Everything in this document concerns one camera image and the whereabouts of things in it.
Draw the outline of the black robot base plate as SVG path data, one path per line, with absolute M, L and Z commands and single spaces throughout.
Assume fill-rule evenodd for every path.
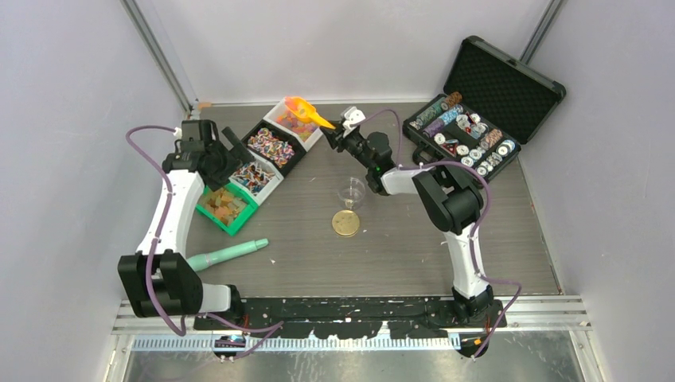
M 443 297 L 247 298 L 234 314 L 221 316 L 247 329 L 282 322 L 273 338 L 371 339 L 387 329 L 391 339 L 404 340 L 446 337 L 449 329 L 485 335 L 502 308 L 498 299 L 469 314 Z

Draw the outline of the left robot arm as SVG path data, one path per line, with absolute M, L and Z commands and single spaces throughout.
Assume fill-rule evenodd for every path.
M 230 127 L 219 129 L 210 119 L 193 119 L 168 128 L 174 148 L 157 162 L 133 140 L 140 131 L 130 129 L 127 143 L 158 172 L 162 189 L 141 243 L 117 265 L 131 309 L 139 318 L 213 313 L 223 328 L 235 329 L 244 319 L 238 290 L 204 283 L 188 264 L 185 248 L 204 192 L 226 186 L 239 168 L 252 161 L 252 154 Z

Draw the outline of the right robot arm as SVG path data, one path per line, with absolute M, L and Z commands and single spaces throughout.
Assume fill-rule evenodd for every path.
M 367 186 L 374 193 L 410 194 L 421 200 L 430 221 L 444 235 L 451 256 L 451 311 L 462 325 L 477 325 L 494 301 L 478 243 L 484 200 L 476 184 L 482 177 L 458 162 L 397 165 L 385 133 L 363 137 L 359 131 L 328 127 L 322 133 L 333 150 L 349 153 L 365 167 Z

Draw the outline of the orange plastic scoop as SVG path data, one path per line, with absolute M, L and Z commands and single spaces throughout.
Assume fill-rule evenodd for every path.
M 315 123 L 331 130 L 335 126 L 317 112 L 315 106 L 299 96 L 286 96 L 283 100 L 287 109 L 303 123 Z

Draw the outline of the clear plastic jar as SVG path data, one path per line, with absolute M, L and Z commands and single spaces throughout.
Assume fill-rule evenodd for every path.
M 365 184 L 360 178 L 350 177 L 337 192 L 341 206 L 348 210 L 359 209 L 365 198 Z

